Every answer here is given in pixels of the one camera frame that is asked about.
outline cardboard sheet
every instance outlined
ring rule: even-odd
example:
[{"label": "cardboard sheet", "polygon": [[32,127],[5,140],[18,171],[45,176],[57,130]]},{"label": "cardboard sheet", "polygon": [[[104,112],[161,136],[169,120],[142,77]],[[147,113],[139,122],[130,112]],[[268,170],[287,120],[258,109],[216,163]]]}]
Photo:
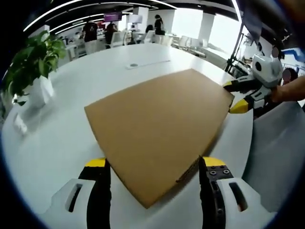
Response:
[{"label": "cardboard sheet", "polygon": [[114,171],[148,208],[204,155],[233,98],[189,69],[119,91],[85,112]]}]

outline white round table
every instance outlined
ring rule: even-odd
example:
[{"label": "white round table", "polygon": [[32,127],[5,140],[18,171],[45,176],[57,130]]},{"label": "white round table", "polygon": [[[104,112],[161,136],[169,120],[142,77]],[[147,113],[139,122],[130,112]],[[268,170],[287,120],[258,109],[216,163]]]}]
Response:
[{"label": "white round table", "polygon": [[[128,69],[137,63],[139,67]],[[84,165],[103,157],[88,123],[84,107],[129,86],[193,68],[218,84],[231,76],[184,51],[158,44],[108,49],[70,62],[51,73],[55,90],[51,102],[29,112],[15,105],[2,130],[8,171],[21,196],[34,213],[45,212],[51,197]],[[243,97],[236,94],[234,103]],[[22,137],[13,128],[19,113],[28,126]],[[248,159],[253,112],[228,114],[210,155],[223,160],[235,177],[241,177]],[[112,171],[112,228],[201,228],[202,209],[198,173],[175,196],[166,195],[145,209]]]}]

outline potted plant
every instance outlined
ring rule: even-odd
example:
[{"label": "potted plant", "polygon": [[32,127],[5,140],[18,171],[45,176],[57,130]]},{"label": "potted plant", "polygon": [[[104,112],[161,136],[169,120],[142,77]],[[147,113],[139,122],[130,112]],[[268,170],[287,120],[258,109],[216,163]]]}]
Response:
[{"label": "potted plant", "polygon": [[33,106],[45,105],[54,94],[49,73],[56,71],[59,58],[64,58],[65,54],[62,40],[49,35],[48,31],[28,38],[26,47],[14,56],[3,79],[4,91],[17,95],[19,105],[24,105],[25,95]]}]

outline white flower pot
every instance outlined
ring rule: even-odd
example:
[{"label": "white flower pot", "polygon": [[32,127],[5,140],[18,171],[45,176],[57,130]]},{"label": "white flower pot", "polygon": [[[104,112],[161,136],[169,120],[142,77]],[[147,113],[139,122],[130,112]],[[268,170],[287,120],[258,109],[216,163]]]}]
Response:
[{"label": "white flower pot", "polygon": [[25,93],[29,94],[30,106],[41,108],[54,96],[54,89],[51,80],[41,76],[33,81],[33,85],[26,88]]}]

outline white pillar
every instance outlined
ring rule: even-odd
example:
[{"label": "white pillar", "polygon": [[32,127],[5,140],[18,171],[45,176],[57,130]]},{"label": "white pillar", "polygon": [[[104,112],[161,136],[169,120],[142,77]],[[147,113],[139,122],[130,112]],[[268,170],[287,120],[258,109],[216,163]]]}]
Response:
[{"label": "white pillar", "polygon": [[212,26],[214,23],[214,14],[209,14],[203,12],[203,17],[201,21],[201,27],[198,35],[198,39],[203,40],[203,45],[206,46],[209,43]]},{"label": "white pillar", "polygon": [[147,27],[147,19],[148,19],[148,8],[138,7],[133,8],[133,14],[142,15],[142,23],[138,24],[138,29],[140,32],[145,32]]}]

